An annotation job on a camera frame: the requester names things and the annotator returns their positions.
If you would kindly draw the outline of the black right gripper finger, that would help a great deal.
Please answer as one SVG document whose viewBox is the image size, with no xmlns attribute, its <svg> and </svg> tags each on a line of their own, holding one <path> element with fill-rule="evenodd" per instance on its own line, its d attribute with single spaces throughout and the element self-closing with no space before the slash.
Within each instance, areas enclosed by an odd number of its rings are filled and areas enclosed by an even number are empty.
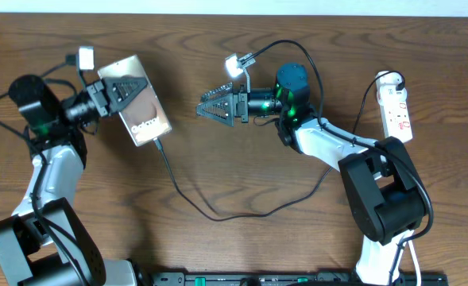
<svg viewBox="0 0 468 286">
<path fill-rule="evenodd" d="M 215 89 L 205 92 L 203 95 L 201 95 L 200 101 L 207 102 L 209 100 L 216 99 L 223 95 L 227 95 L 232 92 L 232 89 L 233 89 L 233 84 L 226 83 L 220 87 L 217 87 Z"/>
<path fill-rule="evenodd" d="M 213 99 L 201 102 L 196 108 L 196 113 L 205 118 L 215 120 L 226 126 L 234 126 L 234 108 L 232 94 L 220 95 Z"/>
</svg>

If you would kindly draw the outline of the Galaxy S25 Ultra smartphone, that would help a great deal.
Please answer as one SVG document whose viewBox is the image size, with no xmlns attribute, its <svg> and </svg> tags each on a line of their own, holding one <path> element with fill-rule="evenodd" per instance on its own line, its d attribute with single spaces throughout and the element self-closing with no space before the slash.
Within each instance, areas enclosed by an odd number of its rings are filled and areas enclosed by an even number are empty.
<svg viewBox="0 0 468 286">
<path fill-rule="evenodd" d="M 137 147 L 172 131 L 171 123 L 138 56 L 133 55 L 101 67 L 98 74 L 101 79 L 123 76 L 147 79 L 147 87 L 123 111 L 119 112 L 120 118 Z"/>
</svg>

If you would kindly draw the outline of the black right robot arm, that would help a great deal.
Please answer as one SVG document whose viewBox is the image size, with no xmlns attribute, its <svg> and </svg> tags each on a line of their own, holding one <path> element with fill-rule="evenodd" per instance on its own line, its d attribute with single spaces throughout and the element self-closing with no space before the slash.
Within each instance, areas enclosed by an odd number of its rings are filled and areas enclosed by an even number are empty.
<svg viewBox="0 0 468 286">
<path fill-rule="evenodd" d="M 251 116 L 272 115 L 284 145 L 339 171 L 351 214 L 364 235 L 354 268 L 357 279 L 372 285 L 397 282 L 404 248 L 426 234 L 415 230 L 423 217 L 433 216 L 402 141 L 356 137 L 321 118 L 310 102 L 306 69 L 297 63 L 283 65 L 273 87 L 253 89 L 246 83 L 235 88 L 228 83 L 209 91 L 196 113 L 228 126 L 235 118 L 247 122 Z"/>
</svg>

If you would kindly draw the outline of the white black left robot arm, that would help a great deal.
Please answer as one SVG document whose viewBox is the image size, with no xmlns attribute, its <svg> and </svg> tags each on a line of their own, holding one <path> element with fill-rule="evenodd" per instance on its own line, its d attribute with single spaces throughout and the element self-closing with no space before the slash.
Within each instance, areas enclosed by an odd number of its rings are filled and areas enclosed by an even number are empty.
<svg viewBox="0 0 468 286">
<path fill-rule="evenodd" d="M 23 75 L 8 96 L 28 125 L 33 174 L 21 203 L 0 221 L 0 267 L 10 285 L 151 285 L 134 261 L 102 257 L 73 210 L 87 163 L 85 126 L 124 110 L 148 85 L 143 77 L 106 77 L 65 100 L 53 79 Z"/>
</svg>

